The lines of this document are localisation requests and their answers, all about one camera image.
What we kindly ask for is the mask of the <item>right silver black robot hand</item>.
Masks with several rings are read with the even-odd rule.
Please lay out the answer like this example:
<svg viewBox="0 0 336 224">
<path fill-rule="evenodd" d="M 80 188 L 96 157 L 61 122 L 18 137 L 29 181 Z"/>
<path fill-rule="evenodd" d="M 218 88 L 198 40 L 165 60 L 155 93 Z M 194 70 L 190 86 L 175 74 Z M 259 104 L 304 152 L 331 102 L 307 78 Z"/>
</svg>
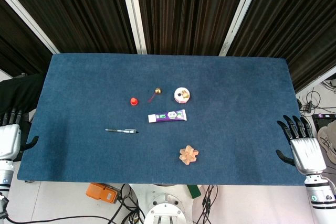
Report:
<svg viewBox="0 0 336 224">
<path fill-rule="evenodd" d="M 303 175 L 322 174 L 326 169 L 318 140 L 313 136 L 309 122 L 297 116 L 283 116 L 283 121 L 277 121 L 287 139 L 292 152 L 292 158 L 286 157 L 281 150 L 276 150 L 277 156 L 286 164 L 296 167 Z"/>
</svg>

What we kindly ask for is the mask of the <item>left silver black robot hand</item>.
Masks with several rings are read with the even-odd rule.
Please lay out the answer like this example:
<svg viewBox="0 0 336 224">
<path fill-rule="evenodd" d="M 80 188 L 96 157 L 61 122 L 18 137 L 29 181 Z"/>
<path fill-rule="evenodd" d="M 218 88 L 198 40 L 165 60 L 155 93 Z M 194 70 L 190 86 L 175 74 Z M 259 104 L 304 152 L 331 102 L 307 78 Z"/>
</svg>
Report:
<svg viewBox="0 0 336 224">
<path fill-rule="evenodd" d="M 5 112 L 1 115 L 1 160 L 14 161 L 19 153 L 33 148 L 38 140 L 38 136 L 34 136 L 31 142 L 21 142 L 20 122 L 22 110 L 12 108 L 11 112 Z"/>
</svg>

